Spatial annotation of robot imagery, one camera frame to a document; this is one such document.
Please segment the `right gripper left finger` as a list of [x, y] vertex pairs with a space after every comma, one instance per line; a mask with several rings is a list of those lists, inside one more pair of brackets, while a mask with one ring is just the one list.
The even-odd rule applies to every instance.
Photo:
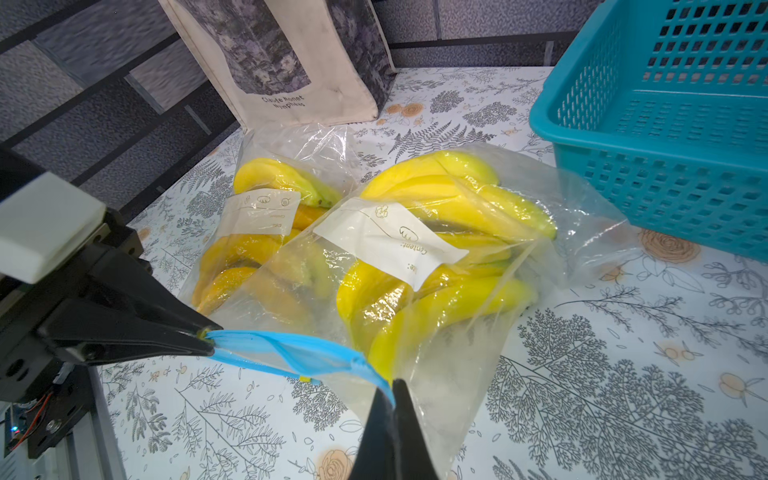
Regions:
[[349, 480], [396, 478], [394, 428], [392, 403], [381, 390], [377, 390]]

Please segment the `left circuit board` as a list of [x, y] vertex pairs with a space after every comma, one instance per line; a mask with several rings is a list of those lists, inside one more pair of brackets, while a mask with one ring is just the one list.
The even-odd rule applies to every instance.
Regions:
[[1, 416], [1, 457], [27, 448], [29, 459], [55, 447], [94, 407], [89, 370], [75, 367], [60, 383], [51, 384], [39, 399], [11, 404]]

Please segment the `beige canvas tote bag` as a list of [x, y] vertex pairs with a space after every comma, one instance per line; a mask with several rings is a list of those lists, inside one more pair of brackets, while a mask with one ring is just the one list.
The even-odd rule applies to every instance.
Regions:
[[240, 125], [366, 122], [396, 77], [369, 1], [163, 1]]

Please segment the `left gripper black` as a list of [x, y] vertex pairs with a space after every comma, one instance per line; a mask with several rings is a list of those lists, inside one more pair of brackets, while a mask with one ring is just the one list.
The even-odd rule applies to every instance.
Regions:
[[108, 208], [45, 278], [1, 281], [1, 399], [43, 396], [61, 366], [211, 356], [221, 326], [170, 293], [139, 259], [137, 232]]

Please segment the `teal plastic basket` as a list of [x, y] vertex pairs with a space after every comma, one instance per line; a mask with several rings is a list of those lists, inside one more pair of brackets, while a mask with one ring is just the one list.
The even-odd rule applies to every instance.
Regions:
[[530, 124], [638, 227], [767, 258], [767, 5], [606, 1]]

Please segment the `zip-top bag of bananas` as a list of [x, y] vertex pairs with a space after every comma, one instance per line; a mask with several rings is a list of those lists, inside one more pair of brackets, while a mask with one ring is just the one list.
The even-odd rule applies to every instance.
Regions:
[[247, 131], [232, 191], [180, 298], [219, 329], [298, 333], [309, 300], [330, 292], [328, 267], [303, 238], [358, 185], [360, 164], [346, 126], [264, 126]]
[[298, 333], [210, 332], [217, 360], [329, 388], [366, 425], [402, 379], [447, 476], [513, 324], [550, 292], [637, 250], [578, 175], [486, 143], [402, 161], [303, 233], [328, 267]]

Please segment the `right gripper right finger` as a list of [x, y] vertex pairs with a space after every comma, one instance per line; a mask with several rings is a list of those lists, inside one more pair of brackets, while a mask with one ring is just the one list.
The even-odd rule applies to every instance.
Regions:
[[402, 379], [393, 382], [394, 472], [396, 479], [438, 480], [419, 424], [418, 416]]

